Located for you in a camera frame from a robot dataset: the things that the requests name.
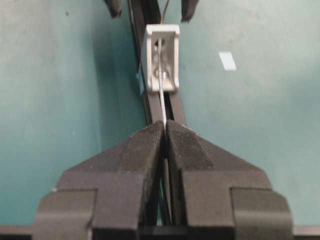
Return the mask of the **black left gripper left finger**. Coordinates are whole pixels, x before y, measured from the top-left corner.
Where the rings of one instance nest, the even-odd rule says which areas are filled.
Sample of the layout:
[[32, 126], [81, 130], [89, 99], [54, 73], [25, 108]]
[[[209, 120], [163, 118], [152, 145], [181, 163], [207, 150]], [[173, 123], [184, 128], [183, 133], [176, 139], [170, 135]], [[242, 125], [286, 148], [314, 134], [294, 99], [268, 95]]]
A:
[[137, 240], [155, 223], [164, 125], [157, 121], [65, 170], [32, 225], [35, 240]]

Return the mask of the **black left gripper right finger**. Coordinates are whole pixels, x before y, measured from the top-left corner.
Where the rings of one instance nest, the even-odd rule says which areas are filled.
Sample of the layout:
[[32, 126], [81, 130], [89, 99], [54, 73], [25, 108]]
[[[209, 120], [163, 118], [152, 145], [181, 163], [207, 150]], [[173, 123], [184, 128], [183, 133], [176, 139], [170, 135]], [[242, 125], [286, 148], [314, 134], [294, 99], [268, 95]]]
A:
[[291, 240], [292, 214], [259, 167], [167, 121], [172, 220], [189, 240]]

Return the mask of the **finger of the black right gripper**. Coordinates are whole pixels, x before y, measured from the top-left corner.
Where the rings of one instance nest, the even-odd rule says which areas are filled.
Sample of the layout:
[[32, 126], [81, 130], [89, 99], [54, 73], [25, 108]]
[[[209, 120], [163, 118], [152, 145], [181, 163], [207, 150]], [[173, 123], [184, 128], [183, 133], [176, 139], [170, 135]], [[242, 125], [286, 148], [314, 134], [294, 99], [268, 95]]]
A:
[[181, 22], [189, 22], [196, 11], [199, 0], [181, 0]]
[[104, 0], [112, 18], [120, 18], [122, 15], [123, 5], [121, 0]]

